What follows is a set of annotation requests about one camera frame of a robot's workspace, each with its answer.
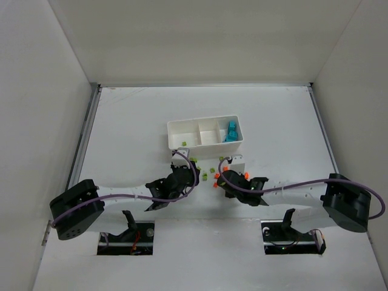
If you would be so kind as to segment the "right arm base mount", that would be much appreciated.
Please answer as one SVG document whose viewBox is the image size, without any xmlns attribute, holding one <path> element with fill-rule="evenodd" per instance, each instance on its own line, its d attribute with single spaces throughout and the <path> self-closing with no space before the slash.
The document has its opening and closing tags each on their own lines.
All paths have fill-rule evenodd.
<svg viewBox="0 0 388 291">
<path fill-rule="evenodd" d="M 291 215 L 295 209 L 290 209 L 283 220 L 261 221 L 264 253 L 266 255 L 323 255 L 326 251 L 326 240 L 322 231 L 313 229 L 300 233 L 291 228 Z"/>
</svg>

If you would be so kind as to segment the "blue lego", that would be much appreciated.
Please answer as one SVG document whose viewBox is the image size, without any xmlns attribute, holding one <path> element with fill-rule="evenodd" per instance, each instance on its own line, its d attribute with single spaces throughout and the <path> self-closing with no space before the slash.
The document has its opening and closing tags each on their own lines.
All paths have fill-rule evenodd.
<svg viewBox="0 0 388 291">
<path fill-rule="evenodd" d="M 228 131 L 236 131 L 236 122 L 235 121 L 229 122 Z"/>
</svg>

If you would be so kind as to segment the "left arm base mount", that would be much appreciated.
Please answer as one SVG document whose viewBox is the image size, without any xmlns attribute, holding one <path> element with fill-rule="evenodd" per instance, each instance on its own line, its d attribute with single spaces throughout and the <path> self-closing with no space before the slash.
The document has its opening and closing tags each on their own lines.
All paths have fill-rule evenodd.
<svg viewBox="0 0 388 291">
<path fill-rule="evenodd" d="M 153 255 L 154 221 L 135 221 L 130 211 L 123 211 L 126 228 L 114 235 L 101 233 L 97 255 L 100 256 L 150 256 Z"/>
</svg>

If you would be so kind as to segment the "large blue lego brick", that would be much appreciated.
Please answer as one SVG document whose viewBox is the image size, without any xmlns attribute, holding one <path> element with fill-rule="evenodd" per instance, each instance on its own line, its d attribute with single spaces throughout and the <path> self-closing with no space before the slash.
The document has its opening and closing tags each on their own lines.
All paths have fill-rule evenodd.
<svg viewBox="0 0 388 291">
<path fill-rule="evenodd" d="M 235 130 L 230 130 L 226 134 L 224 142 L 235 142 L 238 140 L 238 133 Z"/>
</svg>

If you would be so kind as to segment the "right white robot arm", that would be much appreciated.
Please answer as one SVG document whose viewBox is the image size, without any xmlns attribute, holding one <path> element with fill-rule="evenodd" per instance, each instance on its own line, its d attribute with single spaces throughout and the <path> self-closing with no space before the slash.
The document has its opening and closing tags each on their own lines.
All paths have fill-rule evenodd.
<svg viewBox="0 0 388 291">
<path fill-rule="evenodd" d="M 252 207 L 292 206 L 284 215 L 283 227 L 299 233 L 331 226 L 367 232 L 371 192 L 340 174 L 294 185 L 275 185 L 266 177 L 246 179 L 243 174 L 227 170 L 219 175 L 216 185 L 226 197 Z"/>
</svg>

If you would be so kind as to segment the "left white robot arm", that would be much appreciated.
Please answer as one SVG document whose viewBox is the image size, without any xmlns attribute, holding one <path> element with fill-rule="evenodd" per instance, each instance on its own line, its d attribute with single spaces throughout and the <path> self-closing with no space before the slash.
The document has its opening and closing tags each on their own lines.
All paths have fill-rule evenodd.
<svg viewBox="0 0 388 291">
<path fill-rule="evenodd" d="M 50 201 L 52 228 L 61 241 L 86 231 L 129 234 L 136 229 L 132 211 L 155 211 L 178 202 L 200 182 L 200 171 L 193 161 L 173 163 L 165 178 L 125 188 L 97 186 L 84 179 Z"/>
</svg>

